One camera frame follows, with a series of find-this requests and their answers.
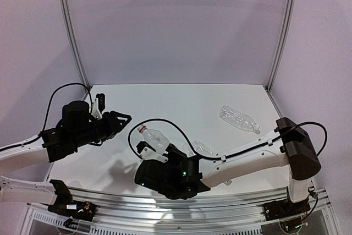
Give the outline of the clear bottle with red ring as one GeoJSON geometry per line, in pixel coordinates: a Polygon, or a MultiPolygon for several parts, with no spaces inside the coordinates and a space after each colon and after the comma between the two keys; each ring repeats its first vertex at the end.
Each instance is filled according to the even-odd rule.
{"type": "Polygon", "coordinates": [[[159,130],[144,128],[140,131],[143,139],[151,145],[158,154],[163,154],[170,141],[159,130]]]}

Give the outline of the red bottle cap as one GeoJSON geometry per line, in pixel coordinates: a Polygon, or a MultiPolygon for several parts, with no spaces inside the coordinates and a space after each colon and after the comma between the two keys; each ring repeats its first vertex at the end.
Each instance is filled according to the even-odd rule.
{"type": "Polygon", "coordinates": [[[142,134],[146,129],[147,129],[147,126],[145,126],[143,124],[137,128],[137,130],[140,134],[142,134]]]}

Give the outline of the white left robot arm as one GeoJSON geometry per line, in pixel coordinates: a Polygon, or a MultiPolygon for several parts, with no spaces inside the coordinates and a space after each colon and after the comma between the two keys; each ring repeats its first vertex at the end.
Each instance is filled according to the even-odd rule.
{"type": "Polygon", "coordinates": [[[100,145],[120,133],[132,117],[85,101],[73,101],[62,108],[55,128],[37,138],[1,148],[1,202],[41,203],[70,206],[72,195],[61,180],[44,182],[7,178],[6,174],[27,166],[59,161],[85,145],[100,145]]]}

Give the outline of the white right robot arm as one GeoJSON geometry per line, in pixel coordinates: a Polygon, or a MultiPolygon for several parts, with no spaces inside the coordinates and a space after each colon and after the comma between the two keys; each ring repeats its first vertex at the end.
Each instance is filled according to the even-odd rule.
{"type": "Polygon", "coordinates": [[[309,196],[310,179],[322,166],[310,136],[303,126],[284,117],[276,128],[258,141],[212,156],[195,152],[187,156],[173,144],[163,151],[143,140],[135,154],[141,158],[134,182],[168,199],[189,199],[220,184],[269,168],[289,166],[288,197],[292,203],[309,196]]]}

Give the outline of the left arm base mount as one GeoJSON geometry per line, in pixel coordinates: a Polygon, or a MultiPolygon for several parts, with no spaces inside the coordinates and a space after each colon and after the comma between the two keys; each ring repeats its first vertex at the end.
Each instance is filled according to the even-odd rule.
{"type": "Polygon", "coordinates": [[[52,179],[49,183],[54,187],[56,199],[47,209],[49,212],[67,217],[63,222],[65,228],[77,229],[80,220],[92,222],[97,205],[89,201],[74,200],[68,187],[61,180],[52,179]]]}

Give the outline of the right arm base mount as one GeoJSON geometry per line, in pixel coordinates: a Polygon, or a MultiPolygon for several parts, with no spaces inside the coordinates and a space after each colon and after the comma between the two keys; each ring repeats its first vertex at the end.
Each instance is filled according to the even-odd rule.
{"type": "Polygon", "coordinates": [[[285,234],[298,234],[318,204],[318,194],[309,191],[308,197],[293,203],[288,196],[283,200],[274,200],[263,204],[266,221],[279,220],[280,229],[285,234]]]}

